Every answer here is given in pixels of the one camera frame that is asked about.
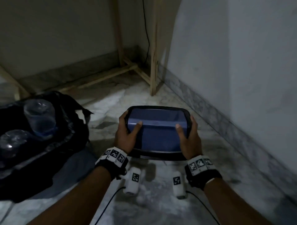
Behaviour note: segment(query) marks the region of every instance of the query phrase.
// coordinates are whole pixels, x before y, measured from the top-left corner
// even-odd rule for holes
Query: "black wire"
[[[103,213],[104,213],[105,210],[107,209],[109,203],[112,201],[112,199],[113,199],[113,197],[116,195],[116,193],[118,193],[120,190],[125,189],[125,188],[126,188],[126,187],[121,187],[121,188],[119,188],[119,189],[113,194],[113,196],[111,197],[111,199],[109,200],[109,202],[108,202],[107,205],[105,206],[105,209],[103,210],[103,212],[102,212],[101,215],[99,216],[99,219],[96,221],[96,223],[95,223],[94,225],[96,225],[96,224],[99,222],[99,220],[101,219]]]
[[[144,2],[143,2],[143,0],[142,0],[142,8],[143,8],[143,17],[144,17],[144,27],[146,29],[146,13],[144,12]],[[146,61],[148,60],[148,56],[149,56],[149,46],[150,46],[150,44],[149,44],[149,35],[148,35],[147,29],[146,29],[146,37],[148,39],[148,52],[146,53],[146,60],[144,61],[143,64],[146,63]]]
[[[207,211],[210,213],[210,215],[213,217],[213,219],[217,222],[217,224],[218,225],[220,225],[220,223],[217,221],[217,219],[213,216],[213,214],[209,211],[209,209],[206,207],[206,205],[204,205],[204,203],[195,195],[195,194],[193,194],[192,192],[190,192],[190,191],[186,191],[187,193],[190,193],[190,194],[192,194],[193,196],[195,196],[198,200],[199,200],[199,202],[201,202],[201,204],[207,209]]]

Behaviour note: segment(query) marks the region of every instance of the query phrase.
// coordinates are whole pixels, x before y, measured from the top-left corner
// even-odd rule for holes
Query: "wrist strap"
[[[129,160],[127,154],[117,147],[108,148],[95,163],[95,168],[103,166],[111,175],[111,180],[124,175]]]
[[[204,190],[207,182],[213,178],[222,178],[208,156],[197,156],[185,166],[187,180],[192,187]]]

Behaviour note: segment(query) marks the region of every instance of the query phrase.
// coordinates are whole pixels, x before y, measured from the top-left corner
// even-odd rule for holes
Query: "finger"
[[[125,111],[120,117],[119,117],[119,132],[127,132],[126,123],[125,123],[125,116],[128,114],[128,110]]]
[[[185,141],[186,137],[185,137],[183,128],[179,124],[176,124],[175,128],[176,128],[176,131],[177,131],[180,141],[181,142]]]
[[[133,131],[132,131],[131,134],[130,134],[132,137],[135,137],[135,138],[136,138],[137,133],[140,131],[140,129],[141,129],[141,127],[142,127],[142,124],[143,124],[143,122],[142,122],[142,121],[139,121],[139,122],[135,125]]]
[[[195,118],[194,118],[193,115],[190,116],[190,119],[192,121],[192,129],[190,131],[190,135],[189,136],[191,137],[191,136],[194,136],[194,135],[197,134],[198,124],[197,124],[197,122],[196,122],[196,120],[195,120]]]

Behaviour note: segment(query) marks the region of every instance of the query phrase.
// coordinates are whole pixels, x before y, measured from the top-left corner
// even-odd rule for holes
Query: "forearm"
[[[96,213],[111,177],[103,167],[97,167],[87,178],[28,225],[89,224]]]
[[[271,225],[220,178],[207,183],[204,193],[222,225]]]

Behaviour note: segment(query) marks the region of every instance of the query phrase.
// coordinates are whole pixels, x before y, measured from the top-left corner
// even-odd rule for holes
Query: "black plastic bag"
[[[70,156],[84,149],[89,139],[88,125],[79,119],[75,110],[82,110],[86,121],[91,112],[73,98],[56,91],[33,98],[45,99],[53,104],[58,130],[52,139],[30,146],[27,153],[5,162],[5,167],[0,169],[0,200],[21,202],[50,187],[52,177]],[[24,102],[0,107],[0,136],[14,129],[33,134],[23,113]]]

